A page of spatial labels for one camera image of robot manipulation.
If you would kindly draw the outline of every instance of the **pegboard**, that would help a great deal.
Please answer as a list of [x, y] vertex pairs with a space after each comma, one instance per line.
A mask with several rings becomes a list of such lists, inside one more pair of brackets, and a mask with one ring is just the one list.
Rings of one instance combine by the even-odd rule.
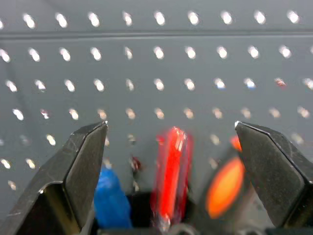
[[295, 0], [3, 2], [0, 218], [74, 130], [102, 119], [104, 157], [126, 191], [131, 155], [144, 166], [140, 188], [151, 189], [156, 136], [173, 125], [195, 139], [195, 201], [236, 120], [282, 132], [313, 161], [310, 9]]

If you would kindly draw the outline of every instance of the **blue object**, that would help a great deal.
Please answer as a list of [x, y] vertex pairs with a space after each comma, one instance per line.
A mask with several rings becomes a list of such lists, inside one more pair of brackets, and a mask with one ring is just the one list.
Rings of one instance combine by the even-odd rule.
[[117, 175], [107, 168], [100, 172], [94, 194], [95, 217], [100, 228], [131, 228], [131, 206]]

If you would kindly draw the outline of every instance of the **gray pegboard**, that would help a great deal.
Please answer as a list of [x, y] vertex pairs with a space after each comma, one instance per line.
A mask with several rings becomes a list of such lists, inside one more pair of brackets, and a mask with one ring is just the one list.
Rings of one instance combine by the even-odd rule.
[[[224, 0], [212, 4], [199, 0], [178, 5], [163, 0], [105, 4], [37, 0], [3, 4], [0, 158], [7, 160], [11, 168], [0, 164], [0, 218], [8, 213], [36, 169], [62, 146], [71, 132], [101, 120], [98, 109], [105, 111], [109, 121], [110, 144], [106, 146], [105, 158], [113, 164], [126, 191], [132, 186], [128, 162], [131, 154], [144, 165], [140, 187], [152, 187], [156, 135], [173, 125], [190, 131], [195, 138], [191, 179], [194, 200], [212, 171], [209, 159], [223, 155], [235, 134], [236, 120], [278, 130], [305, 155], [312, 155], [313, 91], [309, 87], [313, 87], [313, 82], [305, 80], [313, 77], [313, 16], [308, 6], [312, 3]], [[224, 10], [232, 15], [229, 25], [220, 17]], [[264, 12], [265, 24], [254, 19], [256, 10]], [[299, 15], [298, 23], [288, 19], [290, 10]], [[126, 26], [123, 11], [131, 14], [131, 26]], [[156, 11], [163, 13], [165, 25], [157, 24]], [[198, 14], [198, 25], [189, 22], [189, 11]], [[56, 12], [67, 19], [66, 28], [58, 25]], [[91, 25], [89, 12], [100, 17], [99, 27]], [[33, 17], [34, 29], [25, 25], [23, 13]], [[95, 60], [90, 52], [93, 47], [100, 51], [101, 60]], [[125, 54], [125, 47], [131, 55]], [[156, 47], [162, 49], [157, 54], [164, 58], [157, 58]], [[217, 52], [219, 47], [227, 51], [226, 58]], [[38, 62], [29, 54], [30, 48], [38, 53]], [[69, 52], [69, 61], [64, 60], [60, 48]], [[218, 89], [217, 78], [223, 81], [225, 89]], [[247, 78], [253, 81], [249, 81], [250, 88], [245, 84]], [[287, 86], [278, 86], [276, 78]], [[95, 79], [104, 84], [104, 91], [96, 89]], [[132, 91], [127, 87], [127, 79], [134, 86]], [[164, 89], [157, 89], [156, 79], [162, 81]], [[192, 83], [190, 90], [187, 88], [186, 79], [193, 82], [194, 89]], [[7, 80], [15, 84], [16, 92], [10, 91]], [[36, 80], [45, 85], [44, 91], [38, 89]], [[68, 90], [65, 80], [72, 82], [75, 91]], [[134, 119], [126, 115], [128, 108], [134, 111]], [[156, 108], [163, 111], [164, 119], [158, 119]], [[193, 118], [186, 117], [186, 108], [192, 111]], [[215, 108], [222, 116], [212, 112]], [[23, 120], [18, 120], [12, 109], [19, 109]], [[44, 118], [41, 109], [47, 111], [49, 119]], [[69, 109], [77, 111], [78, 120], [72, 118]], [[248, 109], [245, 116], [243, 109]], [[55, 145], [49, 144], [48, 134], [55, 138]], [[135, 145], [129, 143], [129, 134], [135, 137]], [[28, 158], [34, 161], [35, 169], [27, 164]], [[16, 184], [15, 191], [8, 181]]]

